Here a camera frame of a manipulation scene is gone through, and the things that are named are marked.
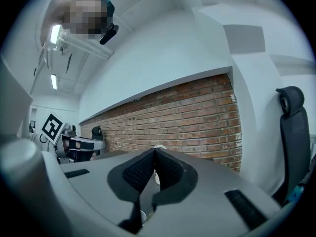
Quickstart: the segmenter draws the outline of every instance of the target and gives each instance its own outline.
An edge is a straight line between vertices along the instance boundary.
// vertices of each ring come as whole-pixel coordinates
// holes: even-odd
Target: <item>red brick wall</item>
[[[155,145],[212,158],[239,172],[241,127],[227,75],[203,78],[123,104],[81,124],[81,135],[101,126],[106,151]]]

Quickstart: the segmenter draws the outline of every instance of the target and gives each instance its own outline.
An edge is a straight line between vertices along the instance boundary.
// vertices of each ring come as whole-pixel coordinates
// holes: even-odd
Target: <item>cable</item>
[[[48,141],[48,139],[45,141],[45,142],[43,142],[40,138],[41,138],[41,136],[42,136],[43,134],[41,134],[40,136],[39,136],[39,141],[41,141],[43,144],[45,144],[47,141]]]

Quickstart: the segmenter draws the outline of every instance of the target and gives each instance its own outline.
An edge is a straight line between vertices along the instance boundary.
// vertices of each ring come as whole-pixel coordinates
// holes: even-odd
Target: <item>fluorescent ceiling light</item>
[[[56,80],[56,75],[51,74],[51,83],[53,84],[53,89],[57,89],[57,80]]]
[[[50,42],[52,42],[53,44],[57,43],[59,30],[60,30],[60,25],[53,26],[53,29],[51,30]]]

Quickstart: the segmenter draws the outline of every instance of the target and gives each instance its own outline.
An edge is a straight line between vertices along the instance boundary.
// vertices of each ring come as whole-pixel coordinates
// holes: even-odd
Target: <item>chair headrest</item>
[[[279,93],[279,100],[285,114],[293,115],[303,107],[305,98],[300,88],[289,86],[276,89],[276,92]]]
[[[94,134],[94,135],[100,135],[100,133],[102,133],[102,130],[101,130],[101,128],[99,127],[99,126],[96,126],[96,127],[94,127],[93,129],[92,129],[92,134]]]

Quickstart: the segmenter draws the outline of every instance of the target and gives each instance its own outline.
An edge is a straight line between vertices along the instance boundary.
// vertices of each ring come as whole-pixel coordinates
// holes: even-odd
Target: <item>person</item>
[[[84,39],[100,39],[113,22],[113,12],[110,0],[51,0],[42,23],[40,43],[44,47],[54,25]]]

